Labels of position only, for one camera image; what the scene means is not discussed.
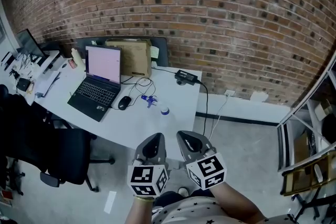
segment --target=laptop screen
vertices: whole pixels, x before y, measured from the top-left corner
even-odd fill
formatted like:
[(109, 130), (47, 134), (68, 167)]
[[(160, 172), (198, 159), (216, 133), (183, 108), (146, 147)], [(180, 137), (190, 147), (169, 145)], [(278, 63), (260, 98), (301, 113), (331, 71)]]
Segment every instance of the laptop screen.
[(86, 46), (87, 73), (120, 84), (120, 50)]

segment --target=sticky note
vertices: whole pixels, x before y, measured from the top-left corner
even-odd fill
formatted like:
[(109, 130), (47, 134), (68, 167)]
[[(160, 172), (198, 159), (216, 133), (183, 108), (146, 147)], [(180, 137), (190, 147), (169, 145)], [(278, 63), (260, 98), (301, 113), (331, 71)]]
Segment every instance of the sticky note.
[(159, 48), (151, 46), (151, 57), (157, 59), (159, 57)]

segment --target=chair armrest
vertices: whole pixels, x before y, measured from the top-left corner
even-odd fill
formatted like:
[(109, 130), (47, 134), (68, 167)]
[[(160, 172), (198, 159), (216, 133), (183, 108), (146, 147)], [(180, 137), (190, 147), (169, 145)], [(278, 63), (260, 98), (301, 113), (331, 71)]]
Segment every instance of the chair armrest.
[(51, 175), (48, 175), (46, 173), (41, 172), (40, 173), (40, 179), (45, 184), (49, 185), (50, 187), (58, 188), (60, 180), (56, 177), (53, 177)]

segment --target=white baseboard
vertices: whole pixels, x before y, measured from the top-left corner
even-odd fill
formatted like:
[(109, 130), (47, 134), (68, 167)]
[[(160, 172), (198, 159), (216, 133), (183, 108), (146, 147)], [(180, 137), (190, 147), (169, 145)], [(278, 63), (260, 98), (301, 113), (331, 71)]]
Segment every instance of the white baseboard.
[[(208, 114), (216, 115), (226, 100), (225, 95), (209, 94)], [(254, 121), (279, 123), (290, 107), (229, 97), (219, 115)], [(198, 96), (197, 112), (206, 112), (206, 94)]]

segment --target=laptop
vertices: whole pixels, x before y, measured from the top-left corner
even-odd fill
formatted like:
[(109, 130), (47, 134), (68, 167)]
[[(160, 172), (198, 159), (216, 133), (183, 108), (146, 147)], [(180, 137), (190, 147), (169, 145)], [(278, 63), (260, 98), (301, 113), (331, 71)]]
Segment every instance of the laptop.
[(120, 92), (121, 49), (86, 45), (86, 78), (68, 104), (100, 122)]

